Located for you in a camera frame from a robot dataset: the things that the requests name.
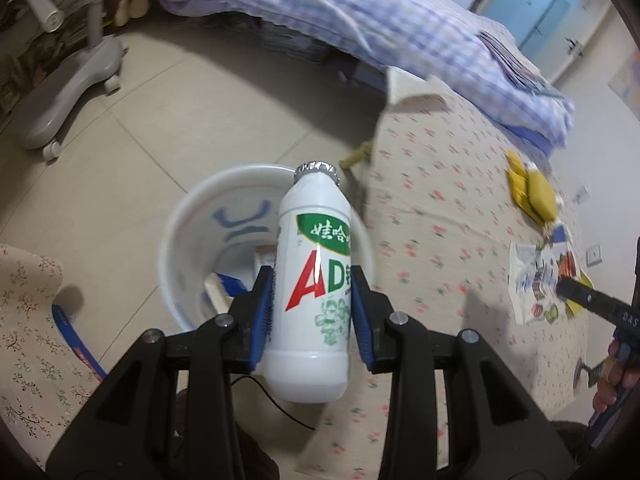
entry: caster wheel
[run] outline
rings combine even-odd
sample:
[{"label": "caster wheel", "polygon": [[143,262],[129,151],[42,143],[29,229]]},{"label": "caster wheel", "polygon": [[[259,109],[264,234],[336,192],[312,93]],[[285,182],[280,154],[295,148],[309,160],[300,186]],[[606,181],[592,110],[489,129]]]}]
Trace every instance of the caster wheel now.
[{"label": "caster wheel", "polygon": [[120,88],[120,76],[117,74],[112,75],[110,78],[104,81],[104,91],[107,94],[115,92]]},{"label": "caster wheel", "polygon": [[62,146],[60,146],[60,143],[57,140],[52,140],[42,149],[42,158],[44,160],[53,160],[60,156],[61,151]]}]

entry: hand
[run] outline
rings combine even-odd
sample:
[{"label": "hand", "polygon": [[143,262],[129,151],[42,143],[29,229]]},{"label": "hand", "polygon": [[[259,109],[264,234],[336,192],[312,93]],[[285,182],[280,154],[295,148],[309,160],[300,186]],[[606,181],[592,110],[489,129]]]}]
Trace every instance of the hand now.
[{"label": "hand", "polygon": [[[612,341],[609,345],[609,356],[615,357],[618,353],[620,343],[618,341]],[[620,363],[614,363],[614,365],[608,370],[605,370],[603,377],[598,381],[598,391],[593,396],[593,409],[597,412],[603,412],[610,405],[616,402],[616,389],[615,386],[622,380],[622,385],[625,388],[633,388],[636,386],[638,380],[640,380],[640,368],[633,368],[622,373],[622,365]]]}]

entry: yellow sponge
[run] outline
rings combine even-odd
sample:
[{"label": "yellow sponge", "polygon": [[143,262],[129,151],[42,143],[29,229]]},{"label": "yellow sponge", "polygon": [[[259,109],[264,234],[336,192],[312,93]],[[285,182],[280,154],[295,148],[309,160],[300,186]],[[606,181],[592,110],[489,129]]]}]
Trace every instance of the yellow sponge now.
[{"label": "yellow sponge", "polygon": [[511,189],[513,201],[520,206],[526,214],[533,218],[536,224],[540,227],[544,227],[545,222],[535,211],[533,211],[533,208],[529,203],[529,199],[527,197],[527,179],[512,170],[507,170],[507,178],[509,180],[509,189]]},{"label": "yellow sponge", "polygon": [[507,156],[507,161],[509,162],[509,167],[511,168],[511,171],[513,171],[513,173],[518,174],[522,178],[526,178],[527,170],[525,170],[524,164],[520,160],[520,157],[516,155],[514,152],[512,152],[511,150],[507,150],[505,152],[505,155]]},{"label": "yellow sponge", "polygon": [[538,170],[527,171],[527,177],[529,183],[527,195],[532,208],[545,222],[555,220],[558,214],[558,205],[553,187]]}]

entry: bucket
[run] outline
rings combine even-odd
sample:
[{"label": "bucket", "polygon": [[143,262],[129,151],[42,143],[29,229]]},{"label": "bucket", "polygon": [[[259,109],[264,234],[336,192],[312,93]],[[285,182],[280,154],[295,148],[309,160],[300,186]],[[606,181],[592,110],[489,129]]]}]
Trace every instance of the bucket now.
[{"label": "bucket", "polygon": [[[248,164],[211,175],[185,196],[162,237],[158,272],[164,303],[182,330],[216,315],[204,289],[212,272],[254,286],[254,247],[276,243],[278,210],[293,185],[294,170]],[[373,248],[360,216],[351,209],[351,259],[369,283]]]}]

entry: bottle cap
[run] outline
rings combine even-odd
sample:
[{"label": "bottle cap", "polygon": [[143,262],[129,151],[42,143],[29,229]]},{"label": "bottle cap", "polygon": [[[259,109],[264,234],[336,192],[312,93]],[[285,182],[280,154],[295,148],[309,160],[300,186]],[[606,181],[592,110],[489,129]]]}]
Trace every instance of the bottle cap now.
[{"label": "bottle cap", "polygon": [[322,162],[321,160],[313,160],[311,162],[305,162],[300,164],[296,168],[296,173],[293,175],[293,182],[300,180],[300,177],[307,173],[324,173],[329,175],[335,182],[336,186],[340,186],[340,179],[338,178],[338,172],[328,162]]}]

